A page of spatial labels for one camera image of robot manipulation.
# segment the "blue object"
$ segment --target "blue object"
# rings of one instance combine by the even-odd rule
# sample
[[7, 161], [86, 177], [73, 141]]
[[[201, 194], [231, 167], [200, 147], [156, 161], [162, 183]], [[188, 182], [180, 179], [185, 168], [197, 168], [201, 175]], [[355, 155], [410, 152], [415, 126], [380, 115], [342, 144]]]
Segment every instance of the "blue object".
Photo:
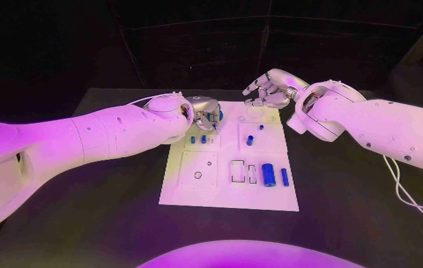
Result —
[[263, 172], [263, 182], [266, 187], [273, 187], [276, 185], [274, 180], [274, 172], [273, 172], [273, 165], [263, 164], [262, 165], [262, 172]]
[[253, 136], [249, 135], [249, 139], [246, 140], [246, 145], [250, 146], [253, 144]]
[[286, 173], [286, 169], [282, 168], [282, 180], [283, 180], [283, 186], [289, 187], [289, 182], [287, 182], [287, 173]]

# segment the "dark background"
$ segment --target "dark background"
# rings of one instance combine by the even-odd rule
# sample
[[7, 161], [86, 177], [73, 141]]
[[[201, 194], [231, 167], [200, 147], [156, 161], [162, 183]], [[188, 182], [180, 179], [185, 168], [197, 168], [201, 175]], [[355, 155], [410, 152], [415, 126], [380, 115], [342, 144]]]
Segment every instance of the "dark background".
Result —
[[0, 120], [69, 116], [89, 87], [241, 89], [274, 67], [394, 99], [421, 1], [1, 0]]

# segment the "black table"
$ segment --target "black table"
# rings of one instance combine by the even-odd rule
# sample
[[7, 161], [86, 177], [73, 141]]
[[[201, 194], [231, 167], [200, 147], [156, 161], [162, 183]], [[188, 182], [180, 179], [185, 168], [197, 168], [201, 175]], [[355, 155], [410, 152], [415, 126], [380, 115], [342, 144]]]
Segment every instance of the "black table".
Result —
[[[90, 89], [74, 116], [164, 92]], [[240, 91], [182, 94], [244, 99]], [[292, 110], [280, 110], [283, 123]], [[135, 267], [190, 244], [250, 239], [310, 248], [367, 267], [421, 267], [423, 215], [395, 197], [381, 156], [346, 133], [325, 143], [285, 126], [285, 136], [299, 212], [158, 205], [169, 151], [161, 145], [72, 169], [43, 185], [0, 230], [0, 266]], [[400, 167], [423, 202], [423, 170]]]

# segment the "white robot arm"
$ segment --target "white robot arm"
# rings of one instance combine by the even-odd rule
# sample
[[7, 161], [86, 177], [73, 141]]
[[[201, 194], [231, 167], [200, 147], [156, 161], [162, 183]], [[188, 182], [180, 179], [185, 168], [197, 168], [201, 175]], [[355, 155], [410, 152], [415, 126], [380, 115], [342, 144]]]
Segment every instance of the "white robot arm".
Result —
[[259, 90], [251, 106], [283, 108], [293, 100], [295, 113], [287, 126], [306, 130], [323, 141], [348, 131], [368, 150], [423, 168], [423, 108], [387, 100], [365, 100], [339, 81], [309, 85], [280, 69], [272, 69], [244, 89]]
[[201, 130], [218, 126], [218, 118], [205, 118], [205, 113], [220, 116], [218, 102], [208, 97], [172, 93], [144, 108], [132, 103], [56, 121], [0, 124], [0, 221], [67, 169], [178, 141], [192, 123]]

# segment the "robotic hand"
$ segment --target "robotic hand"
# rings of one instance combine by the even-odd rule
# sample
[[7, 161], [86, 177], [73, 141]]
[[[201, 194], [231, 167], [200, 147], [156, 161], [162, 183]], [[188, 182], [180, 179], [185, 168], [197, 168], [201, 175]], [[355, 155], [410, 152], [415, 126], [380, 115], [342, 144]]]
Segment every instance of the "robotic hand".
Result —
[[266, 72], [244, 89], [257, 89], [259, 98], [249, 106], [287, 106], [296, 102], [287, 126], [306, 130], [323, 141], [348, 131], [368, 150], [423, 168], [423, 109], [387, 100], [365, 100], [352, 87], [328, 80], [309, 85], [280, 69]]
[[191, 124], [207, 131], [218, 127], [220, 106], [210, 97], [164, 94], [142, 108], [132, 105], [138, 101], [56, 121], [0, 123], [0, 221], [64, 170], [174, 143]]

